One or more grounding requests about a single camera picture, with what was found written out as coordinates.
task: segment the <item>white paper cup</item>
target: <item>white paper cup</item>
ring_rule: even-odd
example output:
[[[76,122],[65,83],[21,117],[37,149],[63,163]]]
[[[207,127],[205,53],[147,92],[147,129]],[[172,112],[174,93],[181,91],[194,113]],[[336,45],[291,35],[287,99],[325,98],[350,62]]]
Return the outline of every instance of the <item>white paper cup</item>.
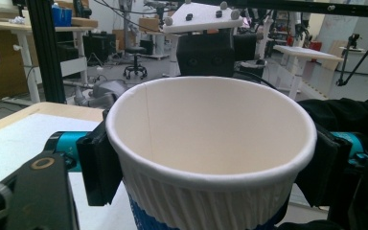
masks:
[[[112,106],[106,131],[138,229],[270,228],[316,141],[290,98],[218,77],[139,84]]]

